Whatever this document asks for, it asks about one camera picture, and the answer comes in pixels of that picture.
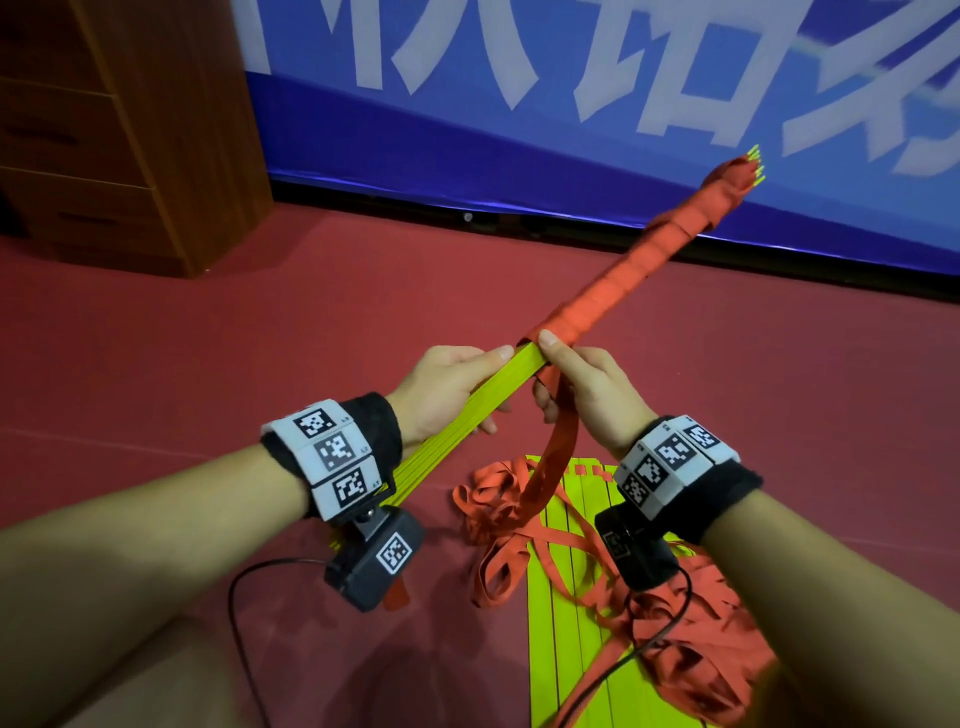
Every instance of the drawer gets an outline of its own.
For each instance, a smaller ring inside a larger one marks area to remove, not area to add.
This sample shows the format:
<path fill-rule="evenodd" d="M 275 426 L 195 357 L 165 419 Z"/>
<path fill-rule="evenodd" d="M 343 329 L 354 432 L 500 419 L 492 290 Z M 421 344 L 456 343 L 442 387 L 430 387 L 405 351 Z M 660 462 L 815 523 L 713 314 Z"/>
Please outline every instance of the drawer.
<path fill-rule="evenodd" d="M 146 186 L 111 96 L 0 81 L 0 166 Z"/>
<path fill-rule="evenodd" d="M 107 90 L 68 0 L 0 3 L 0 76 Z"/>
<path fill-rule="evenodd" d="M 7 168 L 0 168 L 0 187 L 37 240 L 177 256 L 149 189 Z"/>

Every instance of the cabinet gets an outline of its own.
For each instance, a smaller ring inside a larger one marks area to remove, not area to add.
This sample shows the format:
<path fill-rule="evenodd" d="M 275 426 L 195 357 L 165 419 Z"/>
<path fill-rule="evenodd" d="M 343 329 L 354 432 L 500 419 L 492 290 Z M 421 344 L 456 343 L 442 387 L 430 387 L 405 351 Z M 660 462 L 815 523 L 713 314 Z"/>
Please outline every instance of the cabinet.
<path fill-rule="evenodd" d="M 229 0 L 0 0 L 0 190 L 68 262 L 195 276 L 273 204 Z"/>

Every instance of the person's right hand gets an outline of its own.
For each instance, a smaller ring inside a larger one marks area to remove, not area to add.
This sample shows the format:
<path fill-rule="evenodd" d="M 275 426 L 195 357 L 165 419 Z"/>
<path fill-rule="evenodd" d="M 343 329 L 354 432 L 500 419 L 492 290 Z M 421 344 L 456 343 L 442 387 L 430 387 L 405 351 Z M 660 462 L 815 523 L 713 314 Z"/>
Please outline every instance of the person's right hand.
<path fill-rule="evenodd" d="M 571 349 L 547 329 L 540 332 L 537 343 L 543 355 L 572 383 L 574 403 L 587 432 L 613 457 L 622 460 L 657 413 L 647 406 L 605 350 Z M 534 382 L 534 400 L 543 410 L 543 421 L 555 423 L 560 410 L 538 381 Z"/>

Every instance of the black cable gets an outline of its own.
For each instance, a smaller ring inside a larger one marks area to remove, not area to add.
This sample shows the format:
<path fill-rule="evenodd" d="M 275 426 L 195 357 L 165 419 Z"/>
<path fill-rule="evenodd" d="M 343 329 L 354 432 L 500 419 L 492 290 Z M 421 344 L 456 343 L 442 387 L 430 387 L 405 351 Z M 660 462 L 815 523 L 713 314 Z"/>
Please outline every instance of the black cable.
<path fill-rule="evenodd" d="M 617 672 L 621 667 L 631 662 L 635 657 L 639 657 L 640 653 L 643 652 L 643 650 L 645 650 L 647 647 L 652 646 L 654 643 L 657 643 L 666 637 L 667 633 L 676 627 L 680 623 L 680 620 L 684 618 L 686 609 L 690 606 L 690 600 L 693 599 L 693 580 L 690 578 L 690 574 L 687 573 L 686 569 L 683 567 L 680 567 L 680 573 L 683 574 L 684 578 L 686 579 L 686 596 L 684 597 L 684 603 L 680 606 L 680 611 L 677 612 L 677 614 L 674 615 L 674 617 L 668 621 L 663 626 L 663 629 L 661 629 L 656 635 L 651 637 L 640 647 L 635 647 L 632 649 L 612 666 L 601 672 L 597 679 L 590 683 L 587 689 L 581 692 L 577 696 L 577 699 L 573 701 L 573 705 L 571 705 L 570 710 L 566 712 L 566 715 L 561 721 L 559 728 L 567 728 L 567 726 L 570 724 L 570 719 L 576 715 L 577 709 L 585 700 L 588 700 L 601 685 L 603 685 L 604 680 Z"/>
<path fill-rule="evenodd" d="M 247 677 L 247 685 L 250 686 L 250 693 L 253 696 L 253 702 L 256 703 L 256 709 L 260 712 L 260 720 L 263 721 L 264 728 L 272 728 L 272 723 L 270 722 L 270 716 L 267 714 L 267 706 L 263 703 L 263 698 L 260 696 L 260 691 L 256 688 L 256 683 L 253 680 L 253 673 L 250 669 L 250 661 L 247 659 L 247 649 L 243 646 L 243 638 L 240 636 L 240 628 L 237 627 L 237 616 L 236 609 L 233 604 L 233 596 L 236 592 L 237 584 L 240 582 L 244 576 L 254 571 L 259 571 L 261 569 L 266 569 L 267 567 L 280 566 L 282 564 L 316 564 L 318 566 L 328 566 L 326 561 L 321 561 L 320 559 L 307 559 L 303 557 L 293 557 L 288 556 L 283 559 L 270 559 L 269 561 L 261 561 L 252 566 L 246 567 L 240 573 L 233 577 L 233 581 L 230 582 L 230 589 L 227 592 L 227 614 L 230 618 L 230 629 L 233 632 L 233 642 L 237 646 L 237 653 L 240 655 L 240 665 L 243 667 L 243 673 Z"/>

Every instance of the floor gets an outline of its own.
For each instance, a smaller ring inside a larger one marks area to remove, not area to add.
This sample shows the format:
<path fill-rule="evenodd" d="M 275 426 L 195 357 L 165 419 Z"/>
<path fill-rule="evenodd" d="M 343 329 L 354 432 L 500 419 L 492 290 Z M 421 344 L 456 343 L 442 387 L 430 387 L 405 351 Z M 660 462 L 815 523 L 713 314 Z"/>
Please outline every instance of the floor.
<path fill-rule="evenodd" d="M 198 280 L 0 245 L 0 525 L 240 448 L 324 397 L 393 387 L 437 343 L 513 343 L 608 254 L 279 206 Z M 733 443 L 770 493 L 960 608 L 960 308 L 670 263 L 593 331 L 659 412 Z M 527 393 L 411 499 L 414 603 L 361 616 L 310 567 L 251 577 L 241 620 L 277 728 L 520 726 L 523 593 L 468 602 L 450 488 L 539 452 Z M 577 454 L 606 457 L 582 433 Z M 299 523 L 262 555 L 324 552 Z M 224 585 L 195 607 L 223 630 Z"/>

